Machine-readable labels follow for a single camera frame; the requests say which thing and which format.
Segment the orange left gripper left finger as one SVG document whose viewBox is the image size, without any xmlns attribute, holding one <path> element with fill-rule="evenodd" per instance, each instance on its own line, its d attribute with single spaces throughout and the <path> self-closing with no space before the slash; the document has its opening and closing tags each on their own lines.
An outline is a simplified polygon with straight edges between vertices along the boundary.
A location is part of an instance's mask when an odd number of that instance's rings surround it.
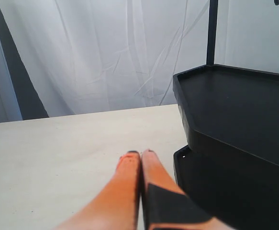
<svg viewBox="0 0 279 230">
<path fill-rule="evenodd" d="M 137 151 L 122 155 L 115 173 L 82 210 L 57 230 L 135 230 L 138 221 L 141 157 Z"/>
</svg>

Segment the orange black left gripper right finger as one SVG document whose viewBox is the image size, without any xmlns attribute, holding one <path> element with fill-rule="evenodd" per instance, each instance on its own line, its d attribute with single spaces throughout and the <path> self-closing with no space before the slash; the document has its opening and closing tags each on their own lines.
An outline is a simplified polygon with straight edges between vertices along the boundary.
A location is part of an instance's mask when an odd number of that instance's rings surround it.
<svg viewBox="0 0 279 230">
<path fill-rule="evenodd" d="M 228 226 L 198 207 L 170 177 L 156 153 L 145 150 L 142 204 L 146 230 L 226 230 Z"/>
</svg>

